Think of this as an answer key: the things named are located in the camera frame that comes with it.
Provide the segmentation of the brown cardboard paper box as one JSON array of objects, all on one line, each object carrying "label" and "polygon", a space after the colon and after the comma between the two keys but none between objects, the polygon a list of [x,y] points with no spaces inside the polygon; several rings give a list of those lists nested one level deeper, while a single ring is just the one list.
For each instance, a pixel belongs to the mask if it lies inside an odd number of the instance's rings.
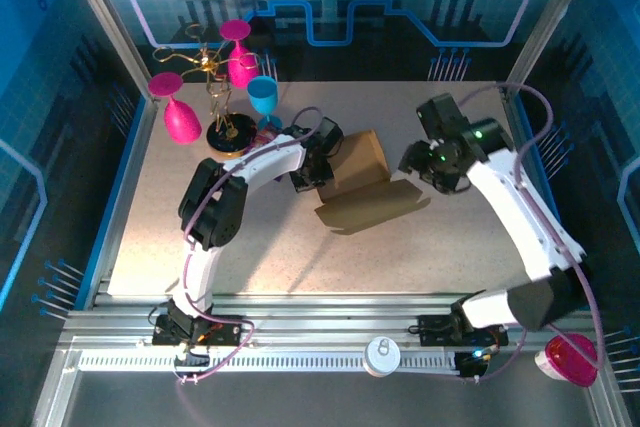
[{"label": "brown cardboard paper box", "polygon": [[328,164],[333,178],[316,189],[316,215],[331,232],[348,236],[419,211],[431,199],[407,179],[392,180],[373,130],[346,136]]}]

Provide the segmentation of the purple candy bag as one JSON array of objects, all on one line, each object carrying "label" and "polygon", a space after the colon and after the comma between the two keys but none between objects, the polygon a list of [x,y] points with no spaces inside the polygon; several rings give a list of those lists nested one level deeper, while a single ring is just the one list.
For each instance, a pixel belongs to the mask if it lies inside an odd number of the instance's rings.
[{"label": "purple candy bag", "polygon": [[287,163],[287,150],[282,144],[286,140],[289,140],[289,137],[281,136],[271,127],[258,132],[254,149],[250,152],[252,160],[248,166],[252,188],[262,187],[283,175]]}]

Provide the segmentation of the blue plastic goblet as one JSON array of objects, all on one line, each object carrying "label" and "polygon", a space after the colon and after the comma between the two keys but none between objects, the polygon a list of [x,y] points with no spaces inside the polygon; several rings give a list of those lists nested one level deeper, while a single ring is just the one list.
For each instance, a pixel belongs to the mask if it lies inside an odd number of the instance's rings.
[{"label": "blue plastic goblet", "polygon": [[282,121],[274,115],[279,101],[277,81],[269,76],[257,76],[249,82],[247,94],[252,107],[261,115],[258,128],[263,129],[271,125],[281,129]]}]

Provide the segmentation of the pink plastic goblet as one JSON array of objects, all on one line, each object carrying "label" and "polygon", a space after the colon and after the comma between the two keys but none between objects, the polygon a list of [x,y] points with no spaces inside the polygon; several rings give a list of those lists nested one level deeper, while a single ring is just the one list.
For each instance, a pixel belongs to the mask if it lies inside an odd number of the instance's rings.
[{"label": "pink plastic goblet", "polygon": [[167,99],[163,120],[169,137],[177,144],[186,145],[199,139],[202,127],[193,108],[176,98],[182,86],[182,77],[173,72],[159,73],[148,84],[153,96]]},{"label": "pink plastic goblet", "polygon": [[245,20],[229,20],[221,25],[219,33],[233,44],[227,62],[230,81],[235,88],[246,89],[259,75],[259,57],[243,43],[251,33],[251,26]]}]

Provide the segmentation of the white pull-tab can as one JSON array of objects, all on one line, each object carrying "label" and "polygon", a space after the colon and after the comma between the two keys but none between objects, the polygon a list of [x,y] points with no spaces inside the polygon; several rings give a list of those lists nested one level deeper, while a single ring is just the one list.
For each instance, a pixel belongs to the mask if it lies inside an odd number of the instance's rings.
[{"label": "white pull-tab can", "polygon": [[397,343],[385,336],[375,337],[363,352],[364,369],[374,377],[386,377],[400,366],[401,352]]}]

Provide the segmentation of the pink cup bottom right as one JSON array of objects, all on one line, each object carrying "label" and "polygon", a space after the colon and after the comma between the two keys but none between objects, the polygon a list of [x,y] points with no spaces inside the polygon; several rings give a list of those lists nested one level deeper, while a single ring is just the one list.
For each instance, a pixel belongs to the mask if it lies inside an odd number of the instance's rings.
[{"label": "pink cup bottom right", "polygon": [[594,366],[597,356],[596,348],[587,337],[581,334],[571,333],[567,337],[588,356],[591,362],[558,335],[535,354],[534,362],[543,374],[553,380],[570,382],[583,388],[590,387],[598,375],[598,369]]}]

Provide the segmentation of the aluminium base frame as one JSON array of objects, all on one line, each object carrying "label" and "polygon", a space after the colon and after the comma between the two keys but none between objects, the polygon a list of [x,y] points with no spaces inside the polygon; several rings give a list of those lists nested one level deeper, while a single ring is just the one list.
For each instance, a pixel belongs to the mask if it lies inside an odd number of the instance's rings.
[{"label": "aluminium base frame", "polygon": [[[32,427],[634,427],[611,368],[587,389],[544,376],[529,335],[507,370],[480,383],[426,373],[220,371],[196,385],[173,372],[86,372],[94,351],[175,354],[151,343],[159,296],[97,295],[65,319]],[[242,315],[256,331],[248,352],[357,352],[375,337],[401,352],[422,347],[408,327],[442,314],[449,295],[237,294],[215,310]]]}]

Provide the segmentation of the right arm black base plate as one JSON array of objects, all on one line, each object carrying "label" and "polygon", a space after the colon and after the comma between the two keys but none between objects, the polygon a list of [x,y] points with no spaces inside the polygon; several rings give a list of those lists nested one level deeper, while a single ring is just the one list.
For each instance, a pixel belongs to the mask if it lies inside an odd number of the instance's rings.
[{"label": "right arm black base plate", "polygon": [[471,327],[454,314],[418,316],[407,331],[419,337],[422,347],[503,347],[509,342],[501,326]]}]

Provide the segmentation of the aluminium frame post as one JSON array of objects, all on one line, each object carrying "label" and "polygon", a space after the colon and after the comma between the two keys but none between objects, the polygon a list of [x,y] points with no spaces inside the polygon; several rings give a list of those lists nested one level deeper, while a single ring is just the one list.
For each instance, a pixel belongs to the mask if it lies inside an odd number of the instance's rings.
[{"label": "aluminium frame post", "polygon": [[514,66],[507,77],[508,83],[515,86],[506,87],[507,97],[515,97],[526,83],[527,77],[539,60],[554,31],[566,15],[572,0],[548,0],[531,34],[527,38]]},{"label": "aluminium frame post", "polygon": [[151,78],[149,70],[111,0],[86,1],[141,95],[146,100],[152,100],[152,94],[148,89]]}]

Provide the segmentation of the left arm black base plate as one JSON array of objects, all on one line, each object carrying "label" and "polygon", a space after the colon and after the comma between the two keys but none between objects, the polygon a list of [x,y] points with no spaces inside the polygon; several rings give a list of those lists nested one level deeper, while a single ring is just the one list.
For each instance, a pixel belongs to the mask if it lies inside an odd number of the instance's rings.
[{"label": "left arm black base plate", "polygon": [[199,318],[177,318],[160,315],[154,324],[151,343],[154,346],[228,346],[240,344],[241,327],[238,324],[214,323]]}]

